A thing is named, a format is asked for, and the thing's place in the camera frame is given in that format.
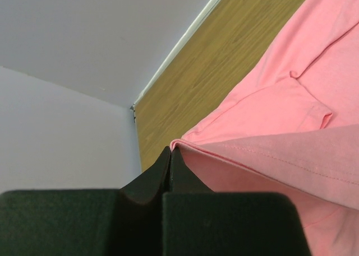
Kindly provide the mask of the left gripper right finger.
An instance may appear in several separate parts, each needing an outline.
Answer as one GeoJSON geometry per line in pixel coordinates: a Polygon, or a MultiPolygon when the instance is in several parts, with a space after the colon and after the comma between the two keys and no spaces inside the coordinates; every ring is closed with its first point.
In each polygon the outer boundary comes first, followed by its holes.
{"type": "Polygon", "coordinates": [[[216,193],[171,154],[163,255],[310,255],[294,204],[279,193],[216,193]]]}

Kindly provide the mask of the pink t shirt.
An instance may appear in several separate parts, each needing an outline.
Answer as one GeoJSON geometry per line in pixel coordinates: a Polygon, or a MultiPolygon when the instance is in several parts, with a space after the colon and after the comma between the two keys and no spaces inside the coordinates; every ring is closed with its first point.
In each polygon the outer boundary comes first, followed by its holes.
{"type": "Polygon", "coordinates": [[[214,191],[289,197],[312,255],[357,255],[358,0],[305,0],[171,148],[214,191]]]}

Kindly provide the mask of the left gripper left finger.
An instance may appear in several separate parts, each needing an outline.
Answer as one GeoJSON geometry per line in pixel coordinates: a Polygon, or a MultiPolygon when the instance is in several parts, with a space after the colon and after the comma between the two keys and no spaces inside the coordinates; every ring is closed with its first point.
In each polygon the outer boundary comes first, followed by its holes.
{"type": "Polygon", "coordinates": [[[161,255],[171,151],[121,189],[1,194],[2,255],[161,255]]]}

